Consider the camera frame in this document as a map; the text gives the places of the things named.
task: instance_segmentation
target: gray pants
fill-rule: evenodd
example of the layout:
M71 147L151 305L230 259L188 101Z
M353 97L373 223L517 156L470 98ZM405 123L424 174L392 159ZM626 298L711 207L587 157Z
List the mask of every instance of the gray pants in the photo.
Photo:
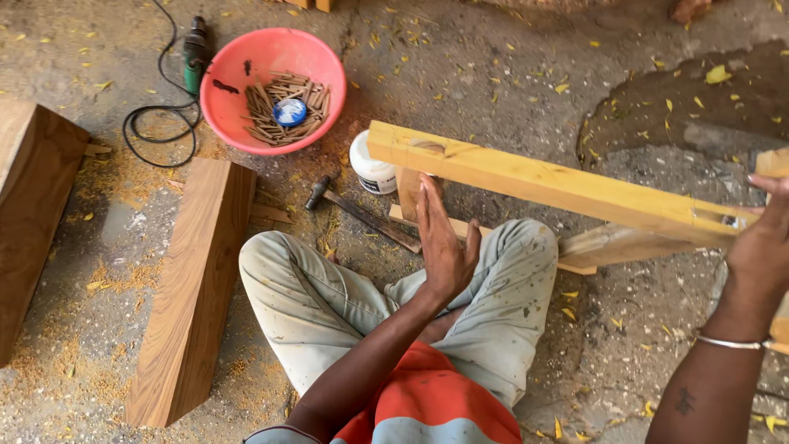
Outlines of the gray pants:
M507 407L521 399L544 332L558 247L550 229L511 220L482 241L469 287L448 309L468 307L432 344ZM300 395L337 359L413 297L424 270L386 286L336 265L291 235L252 237L239 258L255 316Z

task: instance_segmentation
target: hammer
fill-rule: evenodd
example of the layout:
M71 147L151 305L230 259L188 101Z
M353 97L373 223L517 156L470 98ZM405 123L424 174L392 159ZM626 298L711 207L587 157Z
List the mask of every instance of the hammer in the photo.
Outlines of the hammer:
M381 219L378 219L377 217L374 217L370 213L367 213L366 211L355 205L353 202L349 201L348 199L345 199L339 194L336 194L334 191L329 190L328 187L330 181L331 178L325 175L323 178L320 179L319 182L317 182L314 186L312 186L312 196L310 196L309 200L307 200L307 205L304 205L304 207L307 210L315 211L315 208L318 206L318 202L320 202L320 199L326 198L329 201L332 201L335 204L339 205L340 208L346 210L348 213L351 214L351 216L356 217L358 220L361 220L373 230L399 243L407 250L416 254L419 254L422 251L422 244L418 240L403 233L402 231L395 230L389 224L383 222Z

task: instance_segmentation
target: concrete floor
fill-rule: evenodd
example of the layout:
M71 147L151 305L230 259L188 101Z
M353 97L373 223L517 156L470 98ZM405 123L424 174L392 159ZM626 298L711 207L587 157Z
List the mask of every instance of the concrete floor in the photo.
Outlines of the concrete floor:
M301 209L312 182L327 173L338 175L338 188L347 197L379 216L396 200L366 194L347 162L350 141L373 118L457 139L473 135L480 145L571 167L581 167L579 154L584 154L585 169L723 204L757 201L744 185L745 168L731 158L738 154L746 159L747 149L744 154L736 147L710 154L676 137L650 145L643 137L617 133L620 129L632 136L637 129L639 124L627 117L612 124L613 129L596 126L604 107L610 107L609 95L627 94L631 70L632 88L642 104L662 106L664 93L701 82L693 76L678 77L676 85L650 81L653 58L664 62L666 71L680 63L683 70L701 70L704 60L747 58L754 48L771 44L777 48L772 61L768 53L760 58L768 62L759 66L767 67L753 81L774 79L766 70L786 69L789 58L778 53L789 40L789 24L771 2L716 3L688 31L667 20L668 0L629 0L571 15L452 0L337 3L331 14L311 10L298 15L287 13L295 7L257 0L173 0L166 7L183 27L193 15L203 15L216 47L257 28L286 26L316 34L340 55L349 80L360 88L349 88L342 116L318 143L287 156L249 156L228 147L201 123L197 155L257 170L256 200L287 210L295 222L277 223L275 229L321 250L338 248L343 265L370 276L376 285L419 269L421 259L384 238L365 236L364 225L336 208L323 207L316 214ZM387 6L398 12L388 13ZM180 194L165 179L183 181L189 174L188 165L170 177L168 171L142 164L120 138L121 122L131 109L185 101L155 68L170 35L165 17L144 0L31 0L0 3L0 24L0 91L56 110L89 130L94 143L113 148L111 154L84 162L13 361L0 370L0 442L238 442L258 427L281 423L294 401L292 389L260 333L240 281L210 399L166 430L122 422L178 213ZM395 35L396 28L402 32ZM408 31L429 43L415 47L407 41ZM381 40L375 48L369 44L371 33ZM601 45L590 46L592 40ZM179 40L166 64L176 78L180 48ZM740 52L718 54L730 51ZM565 76L570 88L557 94L553 87ZM105 90L94 86L107 81L113 83ZM758 108L770 99L765 91L743 86L738 94ZM434 100L437 94L443 98ZM641 99L649 94L649 100ZM690 112L700 114L694 122L722 124L715 117L719 112ZM601 158L592 163L587 156L593 154L579 137L587 117L595 122L591 131L599 131L591 135L600 134L596 149L616 147L599 149ZM724 117L723 123L731 120ZM683 128L692 118L675 112L670 119ZM146 122L152 134L178 128L167 115ZM781 125L788 123L784 119ZM786 138L763 122L739 127L751 128ZM171 148L188 143L177 141ZM447 188L445 202L458 219L476 215L495 227L528 216L562 237L600 223L456 183ZM248 234L260 229L251 225ZM529 392L515 407L524 442L551 441L536 431L552 435L554 416L563 425L560 442L576 442L575 432L594 436L596 442L643 441L649 426L645 402L660 403L663 387L690 346L692 330L703 324L720 282L722 255L700 250L603 267L586 278L559 272ZM101 282L99 289L88 290L95 282ZM577 298L560 295L576 290ZM567 306L576 308L577 323L562 313ZM623 327L615 327L611 318L621 318ZM753 410L785 418L788 382L787 360L769 353L760 389L771 394L757 396ZM782 427L771 435L763 423L752 422L750 442L787 441L789 433Z

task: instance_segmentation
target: label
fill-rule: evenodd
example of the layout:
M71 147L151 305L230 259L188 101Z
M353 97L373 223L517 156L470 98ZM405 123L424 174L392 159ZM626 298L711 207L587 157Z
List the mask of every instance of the label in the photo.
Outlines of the label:
M384 182L379 180L365 179L359 176L359 183L365 188L365 190L374 194L389 194L392 191L397 190L397 181L395 180L394 176Z

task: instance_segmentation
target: forearm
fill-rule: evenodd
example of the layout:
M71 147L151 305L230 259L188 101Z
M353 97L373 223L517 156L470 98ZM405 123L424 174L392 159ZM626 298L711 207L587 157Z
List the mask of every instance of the forearm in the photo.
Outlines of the forearm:
M378 390L425 326L443 309L423 285L307 390L287 424L330 441Z
M742 298L724 297L701 334L721 341L763 341L771 309L748 310L732 302L737 300ZM762 350L696 341L664 391L647 443L746 442L763 357Z

